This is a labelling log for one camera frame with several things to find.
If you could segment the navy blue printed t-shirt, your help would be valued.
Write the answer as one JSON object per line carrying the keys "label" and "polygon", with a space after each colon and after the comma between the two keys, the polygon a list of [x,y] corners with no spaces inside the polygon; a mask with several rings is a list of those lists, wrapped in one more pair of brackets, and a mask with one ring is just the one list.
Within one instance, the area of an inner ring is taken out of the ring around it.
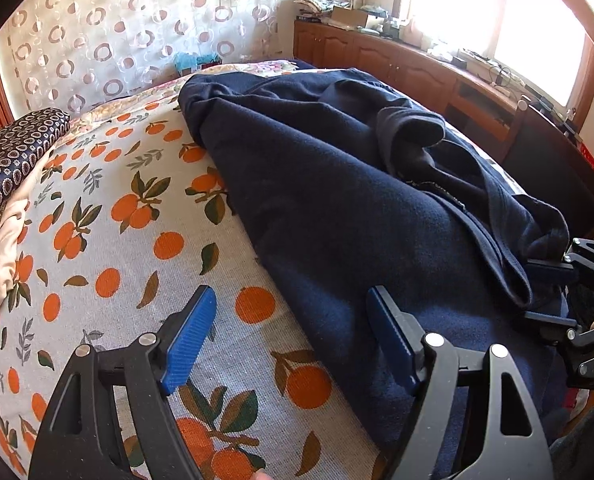
{"label": "navy blue printed t-shirt", "polygon": [[[179,105],[261,264],[390,458],[414,399],[372,330],[375,286],[454,346],[503,344],[540,403],[553,357],[522,318],[565,299],[528,278],[526,261],[564,255],[556,208],[516,193],[439,115],[359,70],[197,75]],[[464,408],[459,391],[433,475],[451,474]]]}

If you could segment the red basket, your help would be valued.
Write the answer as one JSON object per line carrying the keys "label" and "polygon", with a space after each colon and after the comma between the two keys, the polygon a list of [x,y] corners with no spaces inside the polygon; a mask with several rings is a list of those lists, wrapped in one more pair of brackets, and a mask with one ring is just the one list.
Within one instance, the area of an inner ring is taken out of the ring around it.
{"label": "red basket", "polygon": [[588,164],[594,170],[594,156],[592,155],[592,153],[590,152],[588,147],[584,143],[581,143],[579,145],[579,151],[580,151],[582,157],[588,162]]}

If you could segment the dark chair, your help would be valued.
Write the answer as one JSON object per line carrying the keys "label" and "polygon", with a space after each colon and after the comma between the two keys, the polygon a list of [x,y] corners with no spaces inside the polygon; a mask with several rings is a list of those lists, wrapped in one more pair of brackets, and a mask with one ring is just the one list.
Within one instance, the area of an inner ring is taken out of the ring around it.
{"label": "dark chair", "polygon": [[526,98],[517,104],[501,166],[525,192],[557,208],[572,237],[594,237],[594,169]]}

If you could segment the wooden cabinet desk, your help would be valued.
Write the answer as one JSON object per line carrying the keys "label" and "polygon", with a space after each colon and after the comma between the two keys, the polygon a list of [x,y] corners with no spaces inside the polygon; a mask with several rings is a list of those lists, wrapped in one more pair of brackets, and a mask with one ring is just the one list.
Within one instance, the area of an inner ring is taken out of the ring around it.
{"label": "wooden cabinet desk", "polygon": [[406,44],[297,20],[293,55],[318,68],[354,67],[373,75],[448,119],[498,162],[513,142],[516,100]]}

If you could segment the orange fruit print sheet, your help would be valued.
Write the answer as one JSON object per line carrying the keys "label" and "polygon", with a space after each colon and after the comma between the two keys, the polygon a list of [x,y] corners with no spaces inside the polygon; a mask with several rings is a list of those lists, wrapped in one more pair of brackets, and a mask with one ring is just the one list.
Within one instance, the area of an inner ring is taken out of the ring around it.
{"label": "orange fruit print sheet", "polygon": [[82,118],[32,188],[0,307],[0,457],[24,479],[73,351],[131,344],[198,286],[215,323],[169,406],[207,479],[374,479],[383,456],[258,262],[173,96]]}

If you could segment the navy circle pattern cloth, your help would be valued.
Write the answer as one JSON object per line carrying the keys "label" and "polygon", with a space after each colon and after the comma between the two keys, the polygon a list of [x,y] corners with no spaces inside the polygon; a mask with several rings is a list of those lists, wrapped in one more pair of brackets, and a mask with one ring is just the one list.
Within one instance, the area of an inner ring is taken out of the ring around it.
{"label": "navy circle pattern cloth", "polygon": [[68,130],[70,115],[54,107],[30,112],[0,129],[0,208]]}

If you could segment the cardboard box on desk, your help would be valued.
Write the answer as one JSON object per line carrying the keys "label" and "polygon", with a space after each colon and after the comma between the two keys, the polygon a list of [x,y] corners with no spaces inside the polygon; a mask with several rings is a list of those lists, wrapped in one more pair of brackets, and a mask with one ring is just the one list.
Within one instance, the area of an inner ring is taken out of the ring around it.
{"label": "cardboard box on desk", "polygon": [[370,19],[370,14],[361,9],[342,8],[334,6],[331,20],[351,28],[365,27]]}

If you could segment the teal box by bed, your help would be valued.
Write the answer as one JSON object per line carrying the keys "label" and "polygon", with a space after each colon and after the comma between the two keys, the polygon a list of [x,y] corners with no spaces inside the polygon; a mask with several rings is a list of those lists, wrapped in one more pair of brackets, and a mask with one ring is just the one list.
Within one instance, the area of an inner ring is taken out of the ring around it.
{"label": "teal box by bed", "polygon": [[211,66],[222,64],[222,58],[217,53],[195,54],[178,52],[173,58],[175,70],[181,75],[189,75]]}

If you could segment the white circle pattern curtain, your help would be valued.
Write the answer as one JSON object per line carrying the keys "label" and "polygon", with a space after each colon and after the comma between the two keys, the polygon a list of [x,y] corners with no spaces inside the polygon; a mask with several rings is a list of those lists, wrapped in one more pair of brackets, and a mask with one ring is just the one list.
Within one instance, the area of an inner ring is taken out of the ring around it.
{"label": "white circle pattern curtain", "polygon": [[23,0],[0,29],[15,117],[78,116],[175,78],[178,53],[228,63],[272,56],[281,0]]}

